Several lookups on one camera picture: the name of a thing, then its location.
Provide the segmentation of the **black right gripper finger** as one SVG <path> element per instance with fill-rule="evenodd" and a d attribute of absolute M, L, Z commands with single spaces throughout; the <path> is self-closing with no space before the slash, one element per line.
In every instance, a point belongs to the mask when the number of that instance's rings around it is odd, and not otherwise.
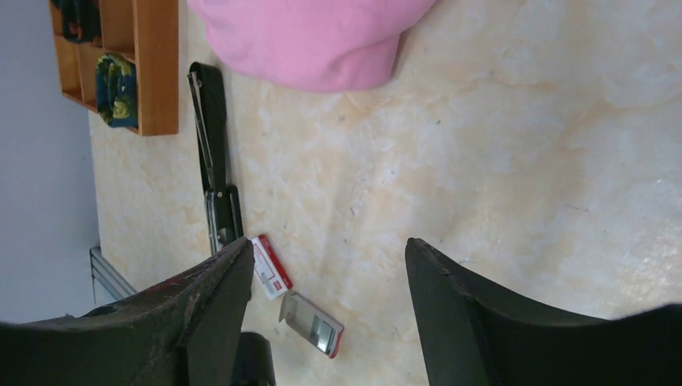
<path fill-rule="evenodd" d="M 614 320 L 546 305 L 451 260 L 405 246 L 409 290 L 432 385 L 678 385 L 681 307 Z"/>

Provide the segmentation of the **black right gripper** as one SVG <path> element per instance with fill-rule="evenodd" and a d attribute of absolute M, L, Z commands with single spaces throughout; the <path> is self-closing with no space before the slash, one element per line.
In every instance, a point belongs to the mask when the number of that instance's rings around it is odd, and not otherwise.
<path fill-rule="evenodd" d="M 1 325 L 4 385 L 276 386 L 269 340 L 242 332 L 253 245 L 80 317 Z"/>

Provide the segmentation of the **red white staple box sleeve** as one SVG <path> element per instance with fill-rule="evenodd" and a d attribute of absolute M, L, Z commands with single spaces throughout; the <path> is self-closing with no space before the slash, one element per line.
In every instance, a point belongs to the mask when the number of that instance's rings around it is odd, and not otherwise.
<path fill-rule="evenodd" d="M 279 298 L 294 287 L 266 234 L 251 239 L 254 251 L 254 275 L 269 300 Z"/>

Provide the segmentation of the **black stapler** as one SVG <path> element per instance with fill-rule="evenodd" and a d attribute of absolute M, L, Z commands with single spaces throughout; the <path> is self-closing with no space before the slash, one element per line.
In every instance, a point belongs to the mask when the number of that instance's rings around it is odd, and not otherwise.
<path fill-rule="evenodd" d="M 244 235 L 237 186 L 228 153 L 228 112 L 221 70 L 194 62 L 187 80 L 199 144 L 204 209 L 213 254 Z"/>

